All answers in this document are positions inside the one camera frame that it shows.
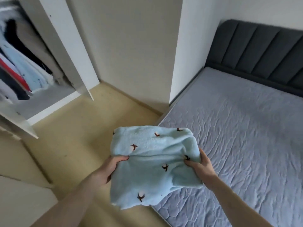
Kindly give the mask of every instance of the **wardrobe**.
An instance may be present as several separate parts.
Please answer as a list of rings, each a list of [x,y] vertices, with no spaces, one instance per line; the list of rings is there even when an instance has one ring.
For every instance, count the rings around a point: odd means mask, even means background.
[[[79,95],[93,100],[89,90],[99,80],[65,0],[0,0],[0,21],[14,18],[33,27],[66,83],[54,83],[17,103],[0,101],[0,116],[8,124],[38,138],[33,124]]]

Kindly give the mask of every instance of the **mattress cover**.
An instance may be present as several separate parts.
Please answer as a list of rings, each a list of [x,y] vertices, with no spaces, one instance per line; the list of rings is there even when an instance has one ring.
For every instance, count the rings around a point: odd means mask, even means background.
[[[205,68],[161,121],[191,129],[219,177],[273,226],[303,223],[303,99]],[[171,226],[231,226],[206,187],[153,208]]]

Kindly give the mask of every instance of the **hand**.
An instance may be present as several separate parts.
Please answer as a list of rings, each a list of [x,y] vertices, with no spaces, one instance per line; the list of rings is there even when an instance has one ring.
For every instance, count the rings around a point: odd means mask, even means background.
[[[219,178],[216,172],[214,171],[214,168],[210,162],[210,159],[207,157],[207,155],[204,153],[204,151],[199,148],[200,150],[200,156],[201,156],[201,163],[184,160],[185,164],[192,167],[198,178],[204,182],[206,187],[210,190],[214,189],[214,183]]]
[[[116,169],[117,163],[120,161],[126,161],[129,159],[129,156],[109,156],[101,167],[96,169],[93,172],[93,175],[97,177],[98,183],[100,186],[105,185],[111,180],[111,174]]]

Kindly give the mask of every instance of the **bed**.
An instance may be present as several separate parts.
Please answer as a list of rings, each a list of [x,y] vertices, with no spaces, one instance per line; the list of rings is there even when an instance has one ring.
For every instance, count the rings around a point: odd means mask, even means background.
[[[159,126],[187,127],[220,178],[273,226],[303,223],[303,32],[228,20]],[[172,192],[169,225],[231,226],[207,188]]]

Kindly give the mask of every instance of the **upholstered headboard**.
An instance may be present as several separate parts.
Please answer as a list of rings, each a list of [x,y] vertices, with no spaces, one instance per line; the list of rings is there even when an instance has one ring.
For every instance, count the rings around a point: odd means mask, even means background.
[[[303,97],[303,31],[227,20],[205,66]]]

